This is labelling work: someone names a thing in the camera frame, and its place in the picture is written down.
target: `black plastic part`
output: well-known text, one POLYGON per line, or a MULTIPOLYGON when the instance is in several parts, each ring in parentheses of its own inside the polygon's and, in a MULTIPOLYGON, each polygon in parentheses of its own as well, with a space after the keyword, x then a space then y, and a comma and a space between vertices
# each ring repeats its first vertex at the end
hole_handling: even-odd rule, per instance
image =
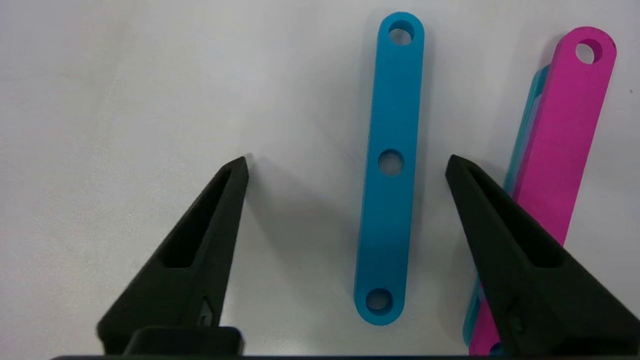
POLYGON ((640 322, 480 167, 447 181, 510 356, 638 355, 640 322))
POLYGON ((138 329, 218 326, 248 179, 242 157, 205 187, 98 323, 106 354, 138 329))
POLYGON ((234 327, 146 327, 133 334, 125 355, 239 356, 244 342, 234 327))

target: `pink bar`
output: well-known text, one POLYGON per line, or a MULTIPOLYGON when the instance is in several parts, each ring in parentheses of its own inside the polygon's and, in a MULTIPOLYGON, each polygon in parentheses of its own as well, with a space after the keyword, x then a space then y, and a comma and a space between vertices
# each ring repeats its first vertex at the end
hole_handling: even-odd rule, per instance
MULTIPOLYGON (((522 160, 513 198, 561 245, 569 230, 616 53, 616 44, 607 33, 588 26, 574 29, 560 40, 522 160), (593 50, 592 64, 578 59, 578 44, 593 50)), ((484 302, 469 354, 488 355, 499 342, 484 302)))

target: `circular hole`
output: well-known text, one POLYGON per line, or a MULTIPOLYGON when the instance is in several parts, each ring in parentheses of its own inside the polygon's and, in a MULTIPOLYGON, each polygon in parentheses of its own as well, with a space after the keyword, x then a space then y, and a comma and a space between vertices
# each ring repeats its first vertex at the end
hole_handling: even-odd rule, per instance
POLYGON ((415 31, 406 20, 398 20, 389 27, 389 38, 397 45, 408 45, 413 41, 415 31))
POLYGON ((387 289, 373 289, 367 294, 367 309, 373 315, 386 315, 394 305, 394 298, 387 289))
POLYGON ((578 44, 578 46, 575 47, 575 55, 585 64, 593 63, 593 50, 587 44, 578 44))
POLYGON ((378 167, 383 174, 396 176, 404 168, 404 157, 398 150, 385 150, 378 157, 378 167))
POLYGON ((602 57, 602 46, 593 39, 585 39, 575 46, 575 55, 585 64, 598 62, 602 57))

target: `rounded end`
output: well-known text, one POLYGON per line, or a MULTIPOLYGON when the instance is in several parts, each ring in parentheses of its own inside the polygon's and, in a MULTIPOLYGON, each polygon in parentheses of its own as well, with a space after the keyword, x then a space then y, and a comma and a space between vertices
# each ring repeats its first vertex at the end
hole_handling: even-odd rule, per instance
POLYGON ((373 325, 388 325, 400 317, 404 309, 404 297, 394 296, 385 287, 358 291, 355 294, 358 314, 373 325))

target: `white table surface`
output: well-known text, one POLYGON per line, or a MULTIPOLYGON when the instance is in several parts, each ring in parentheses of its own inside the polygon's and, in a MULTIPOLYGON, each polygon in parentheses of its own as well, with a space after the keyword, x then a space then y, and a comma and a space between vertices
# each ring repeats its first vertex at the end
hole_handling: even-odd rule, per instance
POLYGON ((618 58, 566 247, 640 315, 638 1, 0 1, 0 357, 95 325, 217 169, 249 154, 222 323, 247 354, 462 354, 475 279, 452 153, 502 182, 561 35, 618 58), (426 30, 404 313, 352 301, 376 32, 426 30))

